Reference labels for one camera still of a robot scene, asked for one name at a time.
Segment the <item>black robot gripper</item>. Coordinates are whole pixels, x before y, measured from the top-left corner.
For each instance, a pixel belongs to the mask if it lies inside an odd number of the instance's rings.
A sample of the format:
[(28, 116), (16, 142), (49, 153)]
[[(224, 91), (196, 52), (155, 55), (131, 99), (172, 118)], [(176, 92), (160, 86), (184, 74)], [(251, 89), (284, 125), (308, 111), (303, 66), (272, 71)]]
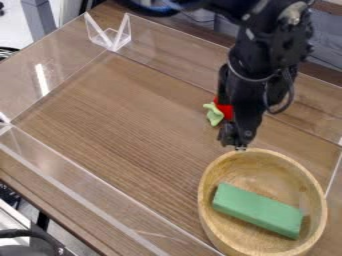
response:
[(215, 98), (232, 106), (234, 118), (222, 122), (216, 140), (236, 151), (244, 151), (252, 142), (263, 114), (282, 113), (294, 100), (298, 64), (288, 64), (283, 54), (275, 60), (272, 63), (266, 46), (236, 43), (219, 69)]

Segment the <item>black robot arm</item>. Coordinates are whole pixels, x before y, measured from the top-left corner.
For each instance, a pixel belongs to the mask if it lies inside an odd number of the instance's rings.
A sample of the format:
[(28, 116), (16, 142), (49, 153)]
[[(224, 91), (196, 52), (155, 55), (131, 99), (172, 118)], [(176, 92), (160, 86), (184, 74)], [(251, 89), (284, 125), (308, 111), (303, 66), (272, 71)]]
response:
[(226, 108), (217, 140), (248, 147), (266, 113), (283, 112), (294, 100), (298, 65), (312, 52), (310, 0), (184, 0), (239, 27), (219, 69), (215, 104)]

